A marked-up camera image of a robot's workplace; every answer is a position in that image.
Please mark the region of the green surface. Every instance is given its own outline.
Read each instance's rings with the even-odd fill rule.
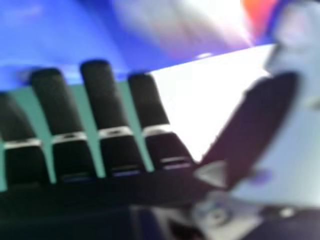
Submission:
[[[130,126],[136,137],[145,166],[148,171],[152,171],[153,166],[148,155],[146,146],[144,144],[143,137],[141,135],[141,129],[139,121],[137,119],[136,112],[134,110],[134,105],[130,95],[129,86],[127,82],[120,82],[118,86],[122,94],[123,104],[127,112]],[[103,178],[106,176],[106,173],[103,168],[103,161],[99,149],[97,129],[89,105],[88,97],[86,95],[86,91],[82,85],[74,85],[71,86],[70,89],[76,100],[80,118],[88,136],[88,144],[91,149],[92,156],[94,158],[97,174],[100,178]],[[46,163],[49,170],[50,180],[52,183],[55,183],[56,177],[51,152],[51,134],[49,132],[49,128],[47,126],[44,114],[41,110],[38,100],[35,97],[31,88],[21,88],[16,91],[13,91],[11,94],[17,101],[17,103],[21,106],[21,108],[25,111],[37,136],[43,142],[43,149],[46,156]],[[4,175],[4,154],[2,144],[0,145],[0,153],[0,191],[5,191],[7,189],[7,186]]]

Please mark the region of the teal surface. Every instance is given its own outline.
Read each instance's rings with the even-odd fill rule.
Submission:
[[[134,132],[145,166],[148,171],[152,171],[153,165],[151,163],[143,137],[141,135],[141,129],[130,95],[129,86],[127,82],[119,82],[118,86],[122,94],[123,104],[129,119],[129,124]],[[74,85],[71,86],[70,89],[76,100],[79,115],[88,137],[88,144],[91,149],[92,156],[94,158],[94,164],[97,170],[97,174],[100,178],[104,178],[106,176],[106,173],[103,168],[103,161],[100,154],[97,129],[91,112],[86,91],[82,85]],[[17,101],[20,107],[25,111],[37,136],[42,140],[50,180],[52,183],[55,183],[56,177],[53,165],[53,156],[51,151],[51,134],[49,132],[49,128],[46,123],[45,116],[39,105],[39,102],[35,97],[32,89],[29,87],[15,90],[11,93],[11,95]],[[0,191],[5,191],[7,189],[4,173],[4,151],[3,144],[1,143]]]

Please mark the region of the white surface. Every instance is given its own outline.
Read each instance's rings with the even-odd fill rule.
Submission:
[[[272,45],[253,47],[152,72],[174,131],[196,161],[221,132],[243,92],[267,73]]]

